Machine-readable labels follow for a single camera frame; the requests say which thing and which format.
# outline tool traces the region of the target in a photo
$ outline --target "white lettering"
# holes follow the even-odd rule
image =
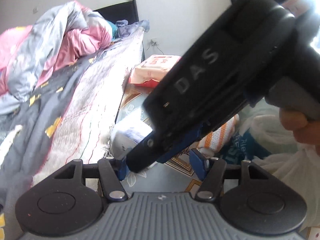
[[[188,79],[186,78],[180,78],[175,84],[174,86],[176,87],[176,89],[179,91],[180,94],[184,94],[188,88],[190,87],[190,84],[188,82]]]
[[[197,80],[200,73],[205,72],[204,68],[200,68],[197,65],[192,65],[190,71],[193,77],[193,80]]]
[[[209,59],[209,64],[212,64],[218,59],[219,54],[217,52],[212,52],[211,49],[206,49],[202,53],[202,57],[203,59]]]

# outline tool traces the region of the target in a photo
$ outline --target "electrical outlet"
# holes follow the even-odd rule
[[[307,240],[320,240],[320,228],[311,227],[308,234]]]
[[[151,39],[151,45],[152,46],[158,46],[159,45],[159,41],[157,39]]]

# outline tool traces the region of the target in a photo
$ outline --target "white leaf print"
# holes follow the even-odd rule
[[[127,175],[127,183],[129,187],[132,187],[136,183],[136,181],[137,181],[136,175],[130,171]]]
[[[147,177],[147,173],[145,171],[141,171],[139,173],[137,173],[137,175],[146,178]]]

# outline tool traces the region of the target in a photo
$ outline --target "crumpled comforter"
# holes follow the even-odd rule
[[[112,28],[98,13],[68,2],[44,13],[34,25],[0,35],[0,114],[29,99],[55,70],[110,45]]]

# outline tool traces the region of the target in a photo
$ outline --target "teal fabric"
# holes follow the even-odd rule
[[[117,30],[118,30],[118,27],[117,27],[114,23],[112,23],[112,22],[110,22],[110,21],[108,21],[108,20],[106,20],[106,21],[110,24],[110,26],[111,26],[111,28],[112,28],[112,40],[114,40],[114,39],[115,39],[116,32],[117,32]]]

